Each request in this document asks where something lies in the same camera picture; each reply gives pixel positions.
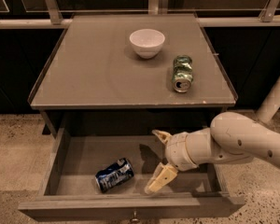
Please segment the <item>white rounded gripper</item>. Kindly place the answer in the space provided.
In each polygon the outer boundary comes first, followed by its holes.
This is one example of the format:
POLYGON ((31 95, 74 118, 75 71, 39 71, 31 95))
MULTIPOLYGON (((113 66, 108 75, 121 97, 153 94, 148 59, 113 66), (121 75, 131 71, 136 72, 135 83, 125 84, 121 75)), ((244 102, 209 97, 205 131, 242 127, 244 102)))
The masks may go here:
POLYGON ((177 177, 178 171, 184 172, 198 167, 188 154, 187 133, 171 135, 160 130, 153 130, 152 133, 165 145, 165 157, 169 163, 158 164, 145 187, 146 194, 161 190, 177 177))

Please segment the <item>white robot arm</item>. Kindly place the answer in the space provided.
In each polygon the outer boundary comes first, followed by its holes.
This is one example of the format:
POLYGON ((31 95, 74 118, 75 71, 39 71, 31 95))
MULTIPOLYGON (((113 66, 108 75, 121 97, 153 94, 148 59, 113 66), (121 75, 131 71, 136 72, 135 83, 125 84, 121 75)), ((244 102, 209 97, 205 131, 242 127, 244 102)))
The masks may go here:
POLYGON ((280 77, 257 112, 259 121, 234 112, 213 118, 208 128, 193 133, 171 135, 153 133, 165 146, 166 164, 159 164, 145 187, 145 193, 158 192, 180 171, 201 164, 247 163, 255 157, 280 169, 280 133, 264 126, 280 107, 280 77))

